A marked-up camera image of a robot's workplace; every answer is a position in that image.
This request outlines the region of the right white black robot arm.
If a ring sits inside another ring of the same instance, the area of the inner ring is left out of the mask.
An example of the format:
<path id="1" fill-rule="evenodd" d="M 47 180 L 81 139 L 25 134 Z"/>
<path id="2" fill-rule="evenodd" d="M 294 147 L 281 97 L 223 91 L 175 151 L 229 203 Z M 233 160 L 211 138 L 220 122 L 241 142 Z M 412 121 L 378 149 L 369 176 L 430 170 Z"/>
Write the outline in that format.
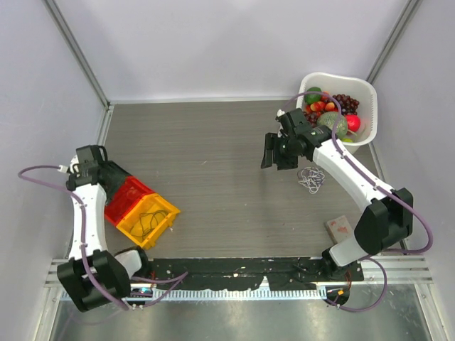
<path id="1" fill-rule="evenodd" d="M 304 157 L 327 171 L 353 198 L 362 215 L 353 233 L 322 253 L 321 272 L 331 281 L 342 277 L 358 260 L 374 256 L 410 236 L 413 197 L 376 178 L 342 147 L 327 126 L 313 127 L 301 109 L 278 111 L 277 133 L 264 140 L 262 168 L 297 168 Z"/>

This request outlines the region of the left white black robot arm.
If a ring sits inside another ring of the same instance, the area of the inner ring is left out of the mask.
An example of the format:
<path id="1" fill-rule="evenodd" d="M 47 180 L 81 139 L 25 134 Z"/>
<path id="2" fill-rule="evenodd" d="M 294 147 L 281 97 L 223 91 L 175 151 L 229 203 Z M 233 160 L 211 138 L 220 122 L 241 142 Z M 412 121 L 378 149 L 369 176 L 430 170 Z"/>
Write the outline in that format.
<path id="1" fill-rule="evenodd" d="M 105 206 L 126 178 L 104 146 L 77 148 L 71 160 L 66 189 L 74 204 L 73 240 L 57 277 L 81 312 L 108 303 L 127 310 L 124 299 L 131 293 L 131 279 L 144 283 L 150 278 L 151 265 L 141 247 L 116 254 L 107 249 Z"/>

